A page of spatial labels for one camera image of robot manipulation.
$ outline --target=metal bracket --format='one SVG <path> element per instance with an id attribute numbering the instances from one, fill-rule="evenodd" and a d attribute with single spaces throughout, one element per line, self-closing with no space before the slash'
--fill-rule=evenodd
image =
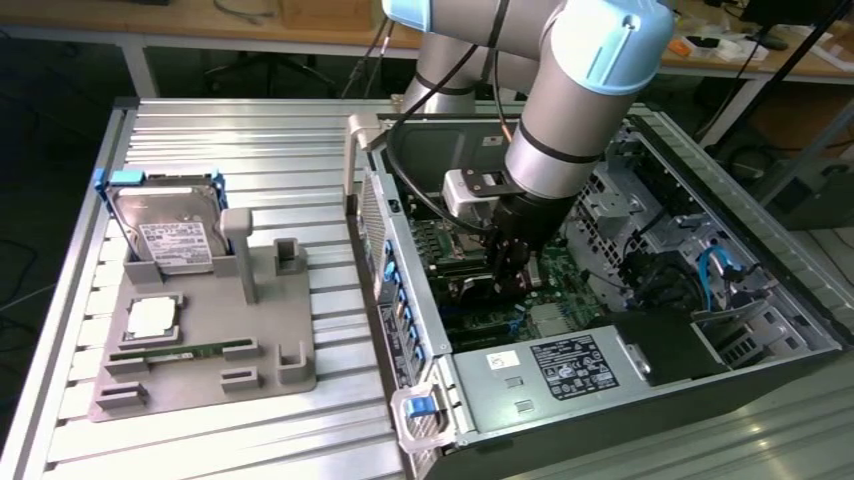
<path id="1" fill-rule="evenodd" d="M 464 181 L 472 194 L 480 198 L 525 193 L 506 169 L 485 171 L 468 168 L 464 170 Z"/>
<path id="2" fill-rule="evenodd" d="M 258 289 L 255 287 L 255 273 L 250 244 L 247 238 L 253 235 L 253 211 L 249 208 L 231 208 L 221 214 L 221 229 L 231 242 L 238 259 L 238 273 L 243 285 L 243 296 L 247 305 L 258 303 Z"/>
<path id="3" fill-rule="evenodd" d="M 758 316 L 765 309 L 769 308 L 769 302 L 766 300 L 757 300 L 744 307 L 734 308 L 733 310 L 725 310 L 722 312 L 694 312 L 692 319 L 697 323 L 721 323 L 729 320 L 740 321 L 744 323 L 749 319 Z"/>
<path id="4" fill-rule="evenodd" d="M 354 194 L 353 182 L 357 170 L 357 145 L 363 152 L 379 145 L 386 131 L 377 114 L 357 113 L 347 118 L 347 138 L 345 141 L 345 197 Z"/>

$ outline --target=metal slotted surface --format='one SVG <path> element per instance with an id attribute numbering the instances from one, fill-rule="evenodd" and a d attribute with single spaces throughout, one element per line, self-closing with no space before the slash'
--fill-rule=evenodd
<path id="1" fill-rule="evenodd" d="M 106 423 L 86 419 L 127 250 L 118 225 L 94 209 L 94 238 L 79 255 L 90 267 L 70 272 L 77 286 L 49 382 L 54 401 L 34 407 L 42 418 L 19 446 L 29 459 L 5 458 L 10 477 L 404 477 L 342 204 L 347 116 L 393 111 L 389 101 L 289 100 L 153 100 L 118 110 L 127 119 L 99 166 L 171 174 L 218 169 L 230 206 L 253 208 L 250 244 L 297 237 L 307 247 L 318 388 Z M 361 154 L 358 167 L 365 161 Z"/>
<path id="2" fill-rule="evenodd" d="M 307 245 L 321 381 L 305 394 L 101 424 L 86 420 L 127 249 L 103 209 L 86 203 L 78 230 L 89 225 L 93 233 L 78 238 L 75 231 L 70 254 L 79 249 L 81 258 L 63 269 L 0 478 L 404 476 L 341 205 L 345 124 L 358 111 L 390 112 L 392 104 L 158 100 L 145 101 L 139 114 L 127 110 L 126 126 L 114 128 L 115 155 L 103 149 L 99 165 L 110 166 L 113 155 L 117 166 L 127 160 L 126 168 L 150 171 L 219 168 L 231 206 L 254 208 L 251 243 L 294 236 Z M 114 118 L 126 111 L 117 112 Z M 656 116 L 641 108 L 633 113 Z M 706 168 L 700 161 L 692 166 Z M 49 347 L 55 353 L 42 362 Z M 848 357 L 732 415 L 520 478 L 854 478 L 852 367 Z M 41 401 L 30 392 L 38 389 L 47 391 Z"/>

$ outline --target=hard drive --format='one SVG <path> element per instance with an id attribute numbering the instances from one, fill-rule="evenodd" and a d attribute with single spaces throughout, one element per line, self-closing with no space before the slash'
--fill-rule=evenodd
<path id="1" fill-rule="evenodd" d="M 122 170 L 106 182 L 97 172 L 95 189 L 122 226 L 131 260 L 154 261 L 171 275 L 209 272 L 214 257 L 230 254 L 219 225 L 227 208 L 222 175 Z"/>

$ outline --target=black cable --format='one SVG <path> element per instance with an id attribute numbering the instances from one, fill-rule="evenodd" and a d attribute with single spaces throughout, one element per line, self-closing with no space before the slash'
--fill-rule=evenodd
<path id="1" fill-rule="evenodd" d="M 660 264 L 653 271 L 644 276 L 644 283 L 638 286 L 638 288 L 634 290 L 636 291 L 636 300 L 641 300 L 641 298 L 638 297 L 646 297 L 648 295 L 648 290 L 650 289 L 653 283 L 656 282 L 656 279 L 658 279 L 658 276 L 665 273 L 668 270 L 674 271 L 680 277 L 682 277 L 684 280 L 686 280 L 693 286 L 694 286 L 694 293 L 697 294 L 697 300 L 698 302 L 702 303 L 704 301 L 704 286 L 701 285 L 700 281 L 697 280 L 697 275 L 694 274 L 694 272 L 689 271 L 688 268 L 684 265 L 680 264 L 674 264 L 674 263 L 665 263 L 665 264 Z"/>
<path id="2" fill-rule="evenodd" d="M 23 345 L 15 345 L 14 347 L 10 347 L 10 348 L 0 348 L 0 353 L 21 352 L 22 350 L 30 350 L 35 346 L 37 346 L 35 342 L 26 343 Z"/>
<path id="3" fill-rule="evenodd" d="M 764 150 L 761 146 L 745 145 L 744 147 L 738 147 L 736 150 L 733 150 L 730 155 L 726 157 L 726 160 L 724 161 L 724 170 L 726 170 L 726 172 L 730 175 L 733 175 L 734 178 L 736 178 L 736 160 L 738 159 L 738 157 L 741 157 L 742 155 L 750 152 L 757 152 L 760 155 L 765 157 L 768 161 L 768 165 L 765 166 L 766 170 L 772 168 L 772 166 L 777 163 L 777 157 L 774 157 L 774 155 L 772 155 L 766 150 Z"/>
<path id="4" fill-rule="evenodd" d="M 13 36 L 3 30 L 0 30 L 0 34 L 5 36 L 5 38 L 7 40 L 13 40 Z M 83 88 L 81 88 L 78 86 L 78 84 L 59 71 L 57 70 L 53 66 L 47 65 L 45 62 L 42 62 L 39 59 L 34 58 L 33 55 L 27 55 L 27 59 L 34 62 L 38 63 L 39 66 L 42 68 L 45 68 L 55 77 L 58 77 L 62 82 L 65 83 L 65 85 L 78 94 L 81 95 L 81 97 L 89 101 L 93 105 L 95 105 L 95 107 L 102 108 L 105 110 L 110 110 L 111 106 L 106 103 L 103 103 L 101 100 L 95 99 L 87 92 L 86 90 L 83 90 Z"/>
<path id="5" fill-rule="evenodd" d="M 634 240 L 636 242 L 641 239 L 641 237 L 644 235 L 646 235 L 646 233 L 653 230 L 653 227 L 656 227 L 656 225 L 658 225 L 658 222 L 662 221 L 662 219 L 665 218 L 665 215 L 668 214 L 668 206 L 665 205 L 662 207 L 662 209 L 660 210 L 660 212 L 656 214 L 656 216 L 653 217 L 653 220 L 650 220 L 650 223 L 648 223 L 644 228 L 641 230 L 638 230 L 636 233 L 633 233 L 629 238 L 626 239 L 626 244 L 624 245 L 624 260 L 626 260 L 626 254 L 629 253 L 629 244 L 632 243 L 632 241 Z"/>
<path id="6" fill-rule="evenodd" d="M 590 275 L 592 277 L 596 277 L 596 278 L 598 278 L 600 280 L 602 280 L 605 283 L 608 283 L 608 284 L 609 284 L 609 285 L 612 285 L 613 287 L 620 288 L 621 293 L 624 293 L 624 292 L 632 292 L 632 291 L 633 291 L 633 288 L 632 288 L 632 287 L 628 287 L 628 286 L 625 286 L 625 285 L 621 285 L 620 283 L 613 282 L 612 280 L 609 280 L 608 278 L 605 278 L 602 275 L 600 275 L 600 274 L 598 274 L 598 273 L 596 273 L 596 272 L 592 272 L 590 270 L 584 270 L 581 274 L 582 274 L 582 275 L 588 274 L 588 275 Z"/>
<path id="7" fill-rule="evenodd" d="M 15 298 L 18 297 L 18 294 L 22 291 L 22 287 L 25 286 L 25 278 L 27 277 L 27 274 L 30 273 L 30 270 L 33 269 L 34 265 L 37 264 L 37 260 L 39 259 L 39 252 L 37 252 L 37 250 L 33 247 L 30 247 L 29 245 L 25 245 L 21 242 L 17 242 L 15 240 L 7 240 L 6 238 L 0 238 L 0 243 L 6 243 L 7 245 L 13 245 L 14 247 L 25 250 L 30 254 L 30 259 L 27 260 L 27 263 L 25 264 L 25 268 L 22 269 L 22 272 L 18 275 L 18 280 L 15 282 L 15 287 L 13 288 L 13 291 L 6 296 L 6 298 L 3 300 L 0 300 L 0 305 L 6 305 L 13 300 L 15 300 Z"/>
<path id="8" fill-rule="evenodd" d="M 229 8 L 226 5 L 222 4 L 221 0 L 214 0 L 214 6 L 225 14 L 234 15 L 235 17 L 242 18 L 243 20 L 250 22 L 253 25 L 263 25 L 265 22 L 261 21 L 261 18 L 273 18 L 277 16 L 277 12 L 274 11 L 254 13 L 254 12 L 243 12 L 241 10 L 233 10 L 231 8 Z"/>
<path id="9" fill-rule="evenodd" d="M 25 374 L 21 371 L 18 371 L 18 369 L 7 365 L 6 363 L 0 363 L 0 370 L 3 370 L 7 373 L 11 373 L 13 376 L 15 377 L 22 377 L 22 378 L 25 377 Z M 0 410 L 6 407 L 6 404 L 7 402 L 10 402 L 10 399 L 14 399 L 14 401 L 18 401 L 18 395 L 15 395 L 14 397 L 7 397 L 3 400 L 0 400 Z"/>
<path id="10" fill-rule="evenodd" d="M 33 335 L 39 334 L 38 330 L 34 327 L 31 327 L 26 323 L 19 322 L 18 320 L 13 320 L 6 315 L 0 315 L 0 325 L 3 326 L 5 330 L 11 327 L 11 328 L 18 328 L 19 330 L 25 330 Z"/>
<path id="11" fill-rule="evenodd" d="M 508 137 L 508 143 L 513 143 L 513 134 L 508 126 L 508 117 L 505 116 L 505 105 L 502 103 L 501 89 L 498 86 L 498 49 L 493 49 L 493 97 L 496 98 L 496 108 L 498 109 L 498 121 L 502 124 L 502 132 Z"/>
<path id="12" fill-rule="evenodd" d="M 833 231 L 833 234 L 837 236 L 837 238 L 840 239 L 840 241 L 845 244 L 847 247 L 849 248 L 854 248 L 854 245 L 852 245 L 852 242 L 849 242 L 845 237 L 843 235 L 840 235 L 840 232 L 837 230 Z"/>
<path id="13" fill-rule="evenodd" d="M 701 129 L 698 129 L 697 132 L 694 133 L 694 140 L 698 140 L 698 141 L 701 140 L 700 137 L 706 134 L 712 126 L 716 124 L 716 122 L 721 118 L 721 115 L 724 115 L 724 111 L 726 110 L 726 107 L 730 105 L 730 102 L 736 98 L 736 95 L 738 94 L 738 90 L 740 90 L 738 81 L 741 80 L 742 75 L 745 74 L 745 70 L 748 70 L 748 65 L 750 65 L 750 61 L 753 60 L 753 57 L 757 54 L 757 50 L 760 50 L 760 39 L 765 35 L 768 35 L 770 29 L 772 29 L 770 27 L 764 27 L 762 31 L 758 33 L 757 42 L 756 42 L 756 45 L 753 46 L 753 51 L 748 56 L 748 60 L 745 60 L 745 64 L 742 65 L 742 68 L 738 70 L 738 74 L 736 75 L 736 80 L 733 81 L 733 87 L 730 88 L 730 93 L 728 93 L 724 103 L 721 104 L 721 108 L 718 108 L 718 111 L 713 115 L 709 123 L 706 123 L 706 125 Z"/>
<path id="14" fill-rule="evenodd" d="M 379 45 L 379 39 L 384 36 L 384 30 L 386 29 L 386 25 L 389 24 L 389 17 L 384 17 L 384 22 L 379 24 L 379 28 L 377 29 L 377 35 L 374 36 L 374 41 L 371 42 L 371 46 L 369 47 L 367 52 L 357 62 L 350 71 L 350 78 L 347 80 L 347 85 L 345 85 L 345 91 L 342 92 L 342 100 L 347 98 L 347 93 L 350 93 L 350 88 L 353 87 L 357 78 L 362 76 L 362 71 L 365 69 L 365 65 L 371 57 L 371 53 L 374 53 L 374 49 Z"/>
<path id="15" fill-rule="evenodd" d="M 728 131 L 721 136 L 721 140 L 714 146 L 710 145 L 709 147 L 706 147 L 706 149 L 710 152 L 714 153 L 716 151 L 720 151 L 721 146 L 728 143 L 733 135 L 736 135 L 736 132 L 741 131 L 742 126 L 745 125 L 745 123 L 756 113 L 760 106 L 765 103 L 765 100 L 769 98 L 769 95 L 774 92 L 778 85 L 784 82 L 784 80 L 792 73 L 792 70 L 796 68 L 798 63 L 801 63 L 801 60 L 804 59 L 806 54 L 811 52 L 811 49 L 819 43 L 823 35 L 825 34 L 828 29 L 836 22 L 837 18 L 840 18 L 845 14 L 851 6 L 852 6 L 852 0 L 840 0 L 840 3 L 836 5 L 833 9 L 833 12 L 831 12 L 831 14 L 816 24 L 816 28 L 813 29 L 813 32 L 808 35 L 804 42 L 801 42 L 801 45 L 798 45 L 798 48 L 789 56 L 786 63 L 784 63 L 784 66 L 780 68 L 777 73 L 774 73 L 774 76 L 772 77 L 769 82 L 765 84 L 765 87 L 762 87 L 762 90 L 760 90 L 760 93 L 756 95 L 756 97 L 748 104 L 748 108 L 742 112 L 741 116 L 738 117 L 738 119 L 736 120 L 736 122 L 733 123 Z M 760 40 L 762 38 L 762 35 L 766 33 L 768 32 L 762 32 L 761 35 L 757 37 L 757 40 Z"/>
<path id="16" fill-rule="evenodd" d="M 0 98 L 5 98 L 6 100 L 9 100 L 11 103 L 17 103 L 21 106 L 23 106 L 30 113 L 33 113 L 33 115 L 37 117 L 37 119 L 41 122 L 42 118 L 47 118 L 57 126 L 59 126 L 61 128 L 63 128 L 65 130 L 70 131 L 71 133 L 74 133 L 75 135 L 83 137 L 86 140 L 91 141 L 91 142 L 99 142 L 101 140 L 98 138 L 95 138 L 94 136 L 91 136 L 89 133 L 78 130 L 75 127 L 67 125 L 66 123 L 63 123 L 54 115 L 47 114 L 45 112 L 41 112 L 39 110 L 37 110 L 37 108 L 27 103 L 27 101 L 22 100 L 21 98 L 10 95 L 9 93 L 6 93 L 5 91 L 0 90 Z"/>
<path id="17" fill-rule="evenodd" d="M 374 80 L 377 79 L 377 75 L 384 66 L 384 59 L 386 58 L 386 50 L 389 49 L 389 43 L 392 42 L 392 34 L 396 31 L 396 22 L 392 22 L 389 26 L 389 31 L 386 32 L 386 40 L 384 40 L 384 48 L 379 50 L 379 58 L 377 59 L 377 64 L 374 65 L 374 70 L 371 71 L 371 76 L 369 77 L 369 85 L 365 87 L 365 95 L 362 95 L 363 99 L 369 98 L 371 93 L 371 87 L 374 86 Z"/>
<path id="18" fill-rule="evenodd" d="M 418 188 L 418 186 L 416 185 L 416 182 L 413 181 L 409 174 L 404 170 L 404 167 L 401 166 L 401 162 L 398 161 L 398 154 L 396 152 L 397 145 L 394 141 L 396 133 L 401 128 L 401 125 L 404 125 L 406 121 L 413 117 L 416 112 L 418 112 L 418 110 L 425 106 L 425 104 L 430 101 L 430 99 L 437 94 L 437 92 L 445 88 L 445 86 L 449 84 L 449 82 L 454 78 L 454 75 L 457 75 L 462 70 L 464 66 L 466 65 L 466 62 L 469 61 L 472 56 L 476 54 L 477 50 L 478 50 L 478 45 L 473 45 L 469 48 L 469 50 L 466 51 L 466 54 L 460 59 L 460 62 L 457 62 L 457 65 L 454 65 L 454 68 L 449 71 L 445 78 L 440 80 L 440 83 L 434 85 L 434 87 L 430 89 L 428 94 L 421 98 L 418 102 L 416 102 L 416 104 L 410 107 L 410 109 L 404 113 L 404 115 L 401 116 L 401 118 L 398 119 L 393 127 L 386 132 L 386 155 L 389 156 L 389 164 L 392 165 L 392 168 L 396 171 L 396 174 L 404 181 L 405 185 L 408 186 L 413 194 L 428 206 L 428 208 L 430 208 L 430 210 L 433 210 L 437 215 L 440 215 L 444 219 L 446 219 L 449 222 L 452 222 L 464 230 L 468 230 L 469 232 L 477 235 L 486 235 L 489 231 L 485 228 L 477 227 L 466 223 L 454 215 L 452 215 L 452 213 L 448 212 L 440 205 L 437 205 L 437 203 L 428 196 L 428 194 L 422 192 L 422 190 Z"/>

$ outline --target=barcode label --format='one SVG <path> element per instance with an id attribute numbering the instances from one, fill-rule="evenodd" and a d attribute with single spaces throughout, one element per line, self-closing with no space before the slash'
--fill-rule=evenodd
<path id="1" fill-rule="evenodd" d="M 161 355 L 158 357 L 149 357 L 146 361 L 149 363 L 166 363 L 166 362 L 178 362 L 181 360 L 193 360 L 195 355 L 190 352 L 187 353 L 175 353 L 173 355 Z"/>
<path id="2" fill-rule="evenodd" d="M 139 226 L 151 256 L 162 267 L 206 265 L 211 247 L 205 225 L 191 223 L 153 223 Z"/>

